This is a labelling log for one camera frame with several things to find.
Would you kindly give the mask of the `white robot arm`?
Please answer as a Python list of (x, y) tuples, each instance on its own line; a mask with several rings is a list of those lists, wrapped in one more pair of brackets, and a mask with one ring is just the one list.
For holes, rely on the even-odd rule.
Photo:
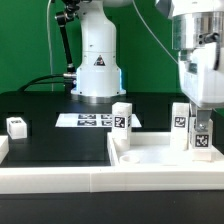
[[(123, 94), (116, 64), (116, 28), (106, 7), (134, 0), (73, 0), (70, 18), (79, 18), (82, 63), (74, 72), (72, 93), (85, 99)], [(172, 48), (178, 51), (181, 91), (196, 110), (196, 129), (202, 131), (213, 109), (224, 108), (224, 0), (155, 0), (155, 7), (172, 21)]]

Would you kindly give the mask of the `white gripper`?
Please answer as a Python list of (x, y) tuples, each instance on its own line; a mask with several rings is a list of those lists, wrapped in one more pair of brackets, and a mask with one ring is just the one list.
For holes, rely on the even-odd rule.
[(224, 108), (224, 48), (220, 49), (215, 70), (216, 46), (209, 43), (193, 51), (180, 51), (178, 56), (181, 90), (198, 106), (189, 103), (190, 117), (196, 117), (197, 132), (208, 131), (212, 110), (204, 108)]

